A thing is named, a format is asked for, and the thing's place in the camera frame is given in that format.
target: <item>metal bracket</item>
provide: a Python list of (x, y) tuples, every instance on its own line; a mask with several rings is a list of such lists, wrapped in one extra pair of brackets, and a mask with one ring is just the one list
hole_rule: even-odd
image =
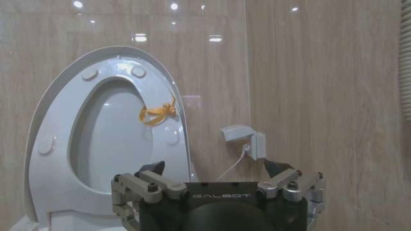
[(138, 203), (154, 204), (163, 200), (165, 194), (174, 200), (181, 200), (189, 193), (185, 183), (177, 183), (150, 170), (117, 175), (111, 181), (111, 195), (114, 212), (122, 217), (122, 223), (129, 231), (139, 231), (141, 224), (137, 220), (134, 208), (127, 204), (133, 202), (138, 209)]
[(141, 172), (138, 177), (147, 182), (157, 183), (162, 187), (166, 195), (174, 200), (181, 200), (189, 192), (185, 183), (174, 182), (166, 177), (155, 174), (153, 171)]
[(286, 171), (281, 172), (275, 177), (273, 177), (266, 182), (258, 183), (258, 191), (261, 191), (267, 199), (277, 198), (278, 191), (299, 177), (298, 170), (289, 168)]
[(326, 209), (326, 179), (322, 173), (303, 175), (283, 189), (283, 197), (290, 202), (299, 202), (303, 197), (309, 200), (307, 230), (313, 230), (319, 214)]

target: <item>beige marble wall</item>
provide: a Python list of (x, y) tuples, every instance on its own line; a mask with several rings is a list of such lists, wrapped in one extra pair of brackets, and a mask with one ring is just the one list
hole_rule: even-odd
[(246, 0), (253, 126), (269, 157), (327, 177), (319, 229), (411, 229), (401, 0)]
[[(79, 10), (71, 0), (0, 0), (0, 230), (25, 213), (23, 154), (37, 103), (65, 67), (97, 48), (139, 47), (171, 71), (202, 180), (214, 180), (241, 155), (221, 128), (250, 124), (243, 1), (177, 0), (175, 11), (170, 0), (82, 2)], [(135, 33), (149, 40), (133, 41)], [(227, 179), (250, 178), (253, 169), (245, 161)]]

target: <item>toilet seat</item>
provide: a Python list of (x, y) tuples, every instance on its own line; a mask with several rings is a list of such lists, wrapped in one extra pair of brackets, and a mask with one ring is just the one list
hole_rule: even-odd
[[(89, 102), (105, 86), (118, 86), (109, 100), (121, 108), (105, 110), (98, 105), (91, 109), (97, 117), (83, 119), (86, 109), (94, 106)], [(161, 107), (174, 97), (178, 116), (153, 127), (143, 125), (135, 116), (141, 108)], [(55, 227), (58, 222), (67, 227), (87, 217), (118, 222), (105, 217), (114, 215), (110, 180), (115, 174), (135, 172), (143, 164), (165, 160), (165, 176), (191, 180), (182, 105), (171, 75), (137, 48), (103, 48), (70, 65), (43, 96), (29, 137), (26, 206), (41, 228)]]

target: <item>white toilet seat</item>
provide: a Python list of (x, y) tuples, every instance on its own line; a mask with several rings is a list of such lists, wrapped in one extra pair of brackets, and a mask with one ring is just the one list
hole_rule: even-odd
[[(91, 181), (98, 182), (94, 186), (82, 182), (71, 167), (71, 142), (78, 120), (91, 96), (102, 85), (115, 80), (126, 81), (134, 86), (147, 108), (161, 107), (170, 103), (175, 96), (178, 116), (147, 128), (153, 140), (145, 140), (145, 137), (137, 135), (137, 142), (153, 142), (143, 150), (134, 148), (133, 153), (109, 153), (103, 160), (98, 156), (91, 157), (102, 161), (93, 168), (97, 172), (90, 176)], [(131, 115), (134, 111), (139, 113), (138, 108), (113, 113)], [(129, 123), (123, 120), (110, 122), (123, 125)], [(102, 142), (103, 150), (114, 145), (111, 142)], [(175, 181), (190, 181), (186, 118), (174, 80), (165, 67), (146, 52), (130, 47), (109, 47), (87, 54), (65, 70), (45, 94), (34, 116), (27, 150), (30, 167), (26, 166), (26, 204), (30, 214), (34, 213), (30, 202), (34, 203), (41, 228), (51, 226), (53, 213), (58, 211), (73, 210), (90, 215), (113, 215), (110, 179), (115, 174), (134, 172), (143, 164), (149, 164), (134, 163), (139, 151), (139, 155), (150, 156), (149, 163), (166, 161), (165, 176)], [(101, 181), (106, 182), (106, 178), (109, 179), (105, 190), (99, 188), (99, 184)]]

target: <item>yellow zip tie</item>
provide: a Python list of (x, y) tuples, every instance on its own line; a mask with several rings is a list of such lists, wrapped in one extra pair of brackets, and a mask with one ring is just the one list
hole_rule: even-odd
[[(147, 107), (145, 106), (141, 110), (141, 115), (139, 115), (141, 122), (145, 123), (146, 125), (154, 126), (163, 122), (167, 115), (177, 116), (177, 109), (174, 105), (175, 105), (175, 97), (173, 96), (173, 103), (163, 104), (163, 107), (147, 109)], [(145, 121), (146, 114), (158, 117), (150, 121)]]

